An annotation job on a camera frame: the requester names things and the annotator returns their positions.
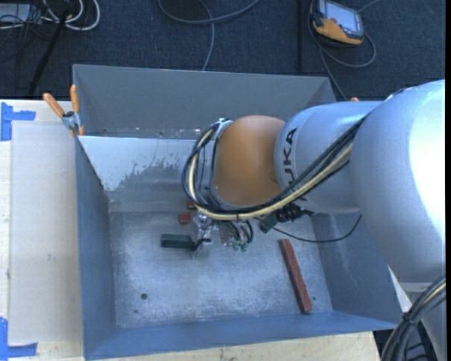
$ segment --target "gray bin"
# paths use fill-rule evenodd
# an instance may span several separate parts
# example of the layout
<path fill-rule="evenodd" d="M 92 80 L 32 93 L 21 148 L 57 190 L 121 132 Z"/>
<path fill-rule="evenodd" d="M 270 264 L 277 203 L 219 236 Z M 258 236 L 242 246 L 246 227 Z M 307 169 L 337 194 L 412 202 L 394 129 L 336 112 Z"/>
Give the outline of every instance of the gray bin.
<path fill-rule="evenodd" d="M 393 329 L 401 317 L 388 266 L 364 223 L 342 241 L 291 239 L 313 309 L 302 314 L 279 232 L 245 253 L 213 236 L 206 258 L 160 247 L 188 235 L 180 173 L 219 117 L 289 119 L 335 102 L 325 77 L 75 65 L 86 135 L 76 138 L 77 218 L 86 359 Z M 317 214 L 279 227 L 338 238 L 358 214 Z"/>

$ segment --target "blue tape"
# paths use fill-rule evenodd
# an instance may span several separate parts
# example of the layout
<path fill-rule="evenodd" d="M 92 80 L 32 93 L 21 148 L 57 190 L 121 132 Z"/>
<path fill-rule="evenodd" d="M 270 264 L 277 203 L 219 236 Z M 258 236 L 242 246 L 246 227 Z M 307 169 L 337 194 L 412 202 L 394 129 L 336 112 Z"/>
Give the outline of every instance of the blue tape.
<path fill-rule="evenodd" d="M 2 102 L 2 118 L 0 125 L 0 141 L 9 141 L 12 139 L 12 120 L 34 120 L 34 111 L 14 112 L 14 108 L 5 102 Z"/>
<path fill-rule="evenodd" d="M 34 356 L 37 343 L 23 346 L 8 346 L 8 321 L 0 317 L 0 361 L 8 361 L 9 357 Z"/>

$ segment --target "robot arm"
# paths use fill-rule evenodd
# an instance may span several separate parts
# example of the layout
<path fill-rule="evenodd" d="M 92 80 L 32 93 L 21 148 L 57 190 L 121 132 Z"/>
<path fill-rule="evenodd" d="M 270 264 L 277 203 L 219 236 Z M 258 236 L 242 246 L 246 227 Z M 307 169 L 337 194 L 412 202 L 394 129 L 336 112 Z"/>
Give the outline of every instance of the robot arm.
<path fill-rule="evenodd" d="M 261 217 L 263 231 L 303 214 L 360 212 L 413 301 L 415 290 L 445 274 L 444 95 L 439 80 L 383 102 L 307 108 L 285 123 L 251 116 L 220 132 L 212 127 L 184 169 L 184 187 L 199 213 L 219 221 Z M 212 154 L 202 162 L 209 172 L 202 186 L 206 145 Z M 424 324 L 446 359 L 443 305 Z"/>

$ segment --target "bin floor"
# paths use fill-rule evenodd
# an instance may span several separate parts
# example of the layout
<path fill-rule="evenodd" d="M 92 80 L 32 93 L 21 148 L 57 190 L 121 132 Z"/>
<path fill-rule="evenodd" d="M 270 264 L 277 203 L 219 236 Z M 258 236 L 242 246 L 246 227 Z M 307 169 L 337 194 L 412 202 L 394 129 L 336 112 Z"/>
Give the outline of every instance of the bin floor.
<path fill-rule="evenodd" d="M 116 319 L 119 328 L 213 318 L 300 312 L 280 252 L 279 232 L 254 226 L 246 252 L 233 251 L 213 234 L 207 257 L 160 247 L 161 234 L 188 235 L 170 212 L 111 212 Z M 280 228 L 314 239 L 308 217 Z M 330 311 L 331 301 L 316 244 L 291 238 L 313 310 Z"/>

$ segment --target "small red object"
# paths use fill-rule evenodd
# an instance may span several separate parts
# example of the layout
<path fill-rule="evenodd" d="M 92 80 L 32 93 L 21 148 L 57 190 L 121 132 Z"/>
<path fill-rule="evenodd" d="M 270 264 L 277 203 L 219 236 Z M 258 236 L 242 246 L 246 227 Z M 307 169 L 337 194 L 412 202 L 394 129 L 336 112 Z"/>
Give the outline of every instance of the small red object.
<path fill-rule="evenodd" d="M 179 223 L 181 225 L 186 225 L 187 223 L 190 223 L 191 219 L 192 219 L 192 213 L 180 213 L 179 214 Z"/>

